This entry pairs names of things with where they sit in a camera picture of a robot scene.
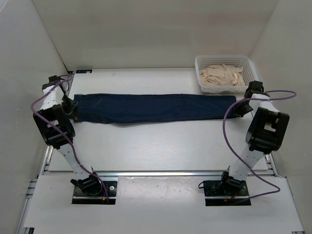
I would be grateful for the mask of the dark blue denim trousers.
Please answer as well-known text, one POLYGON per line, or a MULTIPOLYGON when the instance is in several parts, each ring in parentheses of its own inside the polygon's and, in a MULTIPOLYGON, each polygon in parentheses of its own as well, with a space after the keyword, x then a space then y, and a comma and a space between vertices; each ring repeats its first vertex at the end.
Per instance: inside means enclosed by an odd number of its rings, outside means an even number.
POLYGON ((235 96, 191 94, 75 95, 75 122, 137 124, 223 119, 235 96))

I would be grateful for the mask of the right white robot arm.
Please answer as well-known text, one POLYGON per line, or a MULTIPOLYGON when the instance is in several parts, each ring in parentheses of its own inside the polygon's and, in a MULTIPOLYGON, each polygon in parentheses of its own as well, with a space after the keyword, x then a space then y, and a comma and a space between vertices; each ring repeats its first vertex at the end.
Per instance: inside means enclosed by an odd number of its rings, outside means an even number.
POLYGON ((237 157, 237 161, 222 173, 219 190, 223 194, 230 195, 233 192, 239 192, 246 183, 248 174, 255 174, 253 168, 256 163, 281 147, 289 120, 288 114, 280 112, 274 107, 269 92, 264 91, 262 82, 252 81, 249 83, 244 98, 227 109, 222 122, 224 139, 237 157), (226 119, 228 115, 243 117, 250 112, 253 112, 253 119, 246 133, 246 146, 239 155, 233 150, 227 139, 226 119))

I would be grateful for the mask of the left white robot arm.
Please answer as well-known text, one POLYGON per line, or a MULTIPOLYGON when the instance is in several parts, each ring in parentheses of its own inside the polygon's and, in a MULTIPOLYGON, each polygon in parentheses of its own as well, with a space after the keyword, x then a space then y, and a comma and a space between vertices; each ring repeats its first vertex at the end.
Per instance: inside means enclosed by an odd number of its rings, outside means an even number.
POLYGON ((57 150, 74 172, 71 183, 83 193, 98 195, 104 191, 103 182, 93 169, 82 165, 73 144, 76 133, 70 116, 77 112, 77 103, 67 96, 72 77, 55 75, 48 79, 42 85, 43 96, 30 106, 33 119, 44 142, 57 150))

